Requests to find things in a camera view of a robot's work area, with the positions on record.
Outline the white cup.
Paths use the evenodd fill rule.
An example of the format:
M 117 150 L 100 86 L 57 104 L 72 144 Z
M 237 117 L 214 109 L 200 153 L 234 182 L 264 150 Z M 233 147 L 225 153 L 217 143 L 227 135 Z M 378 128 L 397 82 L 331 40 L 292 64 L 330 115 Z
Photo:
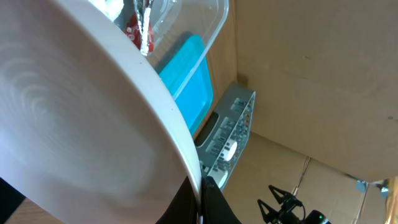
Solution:
M 233 139 L 229 139 L 224 148 L 223 148 L 223 159 L 225 161 L 230 161 L 232 159 L 232 157 L 234 156 L 236 149 L 237 149 L 238 143 L 233 140 Z

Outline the red snack wrapper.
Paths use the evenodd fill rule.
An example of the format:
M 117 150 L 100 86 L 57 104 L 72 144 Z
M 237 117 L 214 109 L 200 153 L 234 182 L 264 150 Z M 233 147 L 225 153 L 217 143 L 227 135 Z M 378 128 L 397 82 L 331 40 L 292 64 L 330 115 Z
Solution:
M 133 0 L 134 12 L 129 18 L 124 33 L 140 50 L 143 56 L 154 51 L 154 36 L 150 14 L 154 0 Z

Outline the grey bowl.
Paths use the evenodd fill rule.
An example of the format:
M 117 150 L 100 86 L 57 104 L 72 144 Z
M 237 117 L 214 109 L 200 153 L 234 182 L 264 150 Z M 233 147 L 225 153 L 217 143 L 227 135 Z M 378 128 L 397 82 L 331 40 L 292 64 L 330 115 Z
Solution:
M 213 172 L 212 177 L 214 178 L 217 186 L 221 189 L 228 177 L 228 171 L 227 170 L 217 170 Z

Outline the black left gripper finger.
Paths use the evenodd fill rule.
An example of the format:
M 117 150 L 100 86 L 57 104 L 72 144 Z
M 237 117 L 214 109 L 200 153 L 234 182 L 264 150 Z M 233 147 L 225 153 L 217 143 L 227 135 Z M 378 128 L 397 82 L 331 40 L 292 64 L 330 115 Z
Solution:
M 186 177 L 175 197 L 156 224 L 196 224 L 197 203 L 189 178 Z
M 202 178 L 201 189 L 201 213 L 204 224 L 241 224 L 214 178 Z
M 294 196 L 290 192 L 279 189 L 273 185 L 269 185 L 269 190 L 279 205 L 291 205 L 294 203 Z
M 257 200 L 258 206 L 261 211 L 262 219 L 266 223 L 278 223 L 279 222 L 279 213 L 275 211 L 268 204 L 263 202 L 261 199 Z

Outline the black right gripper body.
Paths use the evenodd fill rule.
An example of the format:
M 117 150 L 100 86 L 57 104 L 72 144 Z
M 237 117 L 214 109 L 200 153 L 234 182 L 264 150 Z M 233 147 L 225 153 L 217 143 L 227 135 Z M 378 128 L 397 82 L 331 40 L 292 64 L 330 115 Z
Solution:
M 306 210 L 303 203 L 298 200 L 293 195 L 278 196 L 276 198 L 279 205 L 281 205 L 280 210 L 276 212 L 271 220 L 272 224 L 303 224 L 305 223 Z M 293 212 L 297 207 L 303 209 L 303 217 L 299 218 Z

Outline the large pink plate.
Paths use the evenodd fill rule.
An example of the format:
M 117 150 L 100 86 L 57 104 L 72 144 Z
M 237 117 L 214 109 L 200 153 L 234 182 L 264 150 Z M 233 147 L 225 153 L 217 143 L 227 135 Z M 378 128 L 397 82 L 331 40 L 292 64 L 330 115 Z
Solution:
M 155 223 L 198 155 L 152 65 L 88 1 L 1 2 L 1 177 L 65 223 Z

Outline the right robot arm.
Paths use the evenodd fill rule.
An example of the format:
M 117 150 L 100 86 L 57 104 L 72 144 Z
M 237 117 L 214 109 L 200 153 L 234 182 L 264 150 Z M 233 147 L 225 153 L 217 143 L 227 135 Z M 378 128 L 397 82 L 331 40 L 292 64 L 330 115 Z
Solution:
M 327 217 L 318 210 L 312 210 L 307 215 L 303 203 L 290 192 L 274 187 L 273 185 L 269 185 L 269 190 L 277 200 L 278 204 L 281 205 L 279 211 L 273 212 L 272 223 L 330 224 L 329 219 L 327 219 Z M 303 209 L 303 218 L 299 219 L 299 217 L 293 213 L 293 210 L 296 207 Z

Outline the white tissue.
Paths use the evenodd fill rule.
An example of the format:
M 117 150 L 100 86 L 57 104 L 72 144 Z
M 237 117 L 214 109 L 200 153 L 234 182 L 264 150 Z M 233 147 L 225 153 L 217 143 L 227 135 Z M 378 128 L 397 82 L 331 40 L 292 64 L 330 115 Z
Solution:
M 124 7 L 123 0 L 89 0 L 89 2 L 111 21 L 117 19 Z

